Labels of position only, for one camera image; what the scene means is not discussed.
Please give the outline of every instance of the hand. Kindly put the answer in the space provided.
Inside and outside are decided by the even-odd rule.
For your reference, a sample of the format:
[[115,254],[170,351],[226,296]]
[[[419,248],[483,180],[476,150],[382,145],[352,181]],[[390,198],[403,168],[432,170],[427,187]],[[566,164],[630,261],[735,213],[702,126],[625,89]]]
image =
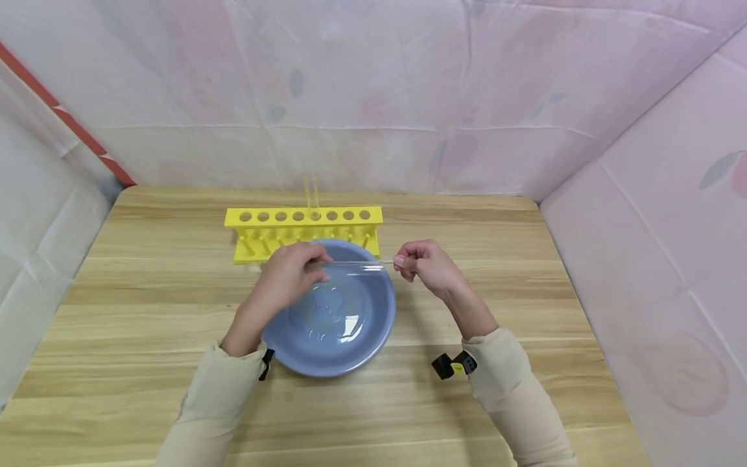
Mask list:
[[417,274],[428,290],[442,300],[467,286],[467,280],[454,261],[433,240],[404,244],[394,257],[394,269],[410,282]]
[[227,354],[245,356],[257,350],[264,327],[280,310],[301,298],[315,283],[329,281],[323,270],[309,267],[310,262],[332,262],[332,258],[321,244],[306,242],[280,247],[273,253],[221,342]]
[[329,277],[309,262],[332,262],[322,244],[299,242],[273,253],[247,299],[253,309],[272,316],[288,308],[317,282]]
[[412,282],[415,274],[449,308],[462,337],[488,335],[498,328],[495,317],[470,287],[464,274],[433,240],[406,243],[394,257],[394,269]]

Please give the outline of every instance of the plastic bowl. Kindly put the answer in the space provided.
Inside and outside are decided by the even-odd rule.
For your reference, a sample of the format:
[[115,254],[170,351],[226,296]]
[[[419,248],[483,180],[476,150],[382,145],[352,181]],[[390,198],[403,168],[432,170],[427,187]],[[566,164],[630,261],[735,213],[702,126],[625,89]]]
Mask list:
[[[335,261],[376,261],[358,245],[320,241]],[[360,368],[384,346],[394,325],[394,286],[385,270],[332,266],[316,284],[267,325],[262,339],[286,367],[310,377],[337,377]]]

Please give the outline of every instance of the sleeve cuff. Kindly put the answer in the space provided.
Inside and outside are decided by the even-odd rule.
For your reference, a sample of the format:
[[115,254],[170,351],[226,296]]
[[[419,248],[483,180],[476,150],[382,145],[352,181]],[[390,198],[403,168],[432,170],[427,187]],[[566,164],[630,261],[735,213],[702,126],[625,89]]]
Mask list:
[[477,362],[469,379],[473,396],[482,403],[506,397],[531,373],[527,353],[504,327],[462,341],[462,347]]
[[182,402],[177,423],[240,416],[264,370],[262,357],[266,351],[267,345],[260,342],[257,351],[236,358],[224,352],[220,342],[208,347]]

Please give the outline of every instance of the wooden table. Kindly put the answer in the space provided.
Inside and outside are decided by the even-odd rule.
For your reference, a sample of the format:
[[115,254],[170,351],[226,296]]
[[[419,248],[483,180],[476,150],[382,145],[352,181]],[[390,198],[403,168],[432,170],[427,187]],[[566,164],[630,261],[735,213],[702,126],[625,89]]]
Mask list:
[[[324,194],[381,205],[382,254],[434,238],[521,339],[582,466],[647,465],[607,365],[534,202],[506,197]],[[0,418],[0,465],[152,464],[207,343],[222,337],[256,267],[232,265],[225,209],[303,205],[302,194],[124,191]],[[463,377],[448,311],[392,274],[397,320],[381,353],[335,380],[273,367],[229,466],[508,466],[510,453]]]

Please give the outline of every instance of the yellow test tube rack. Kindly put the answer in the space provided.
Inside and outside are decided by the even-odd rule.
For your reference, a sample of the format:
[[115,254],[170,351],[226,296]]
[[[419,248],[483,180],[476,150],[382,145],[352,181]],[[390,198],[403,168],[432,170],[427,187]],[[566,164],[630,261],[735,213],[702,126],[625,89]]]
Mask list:
[[224,226],[236,230],[235,265],[264,263],[278,248],[298,241],[337,238],[380,258],[376,227],[381,206],[343,208],[228,208]]

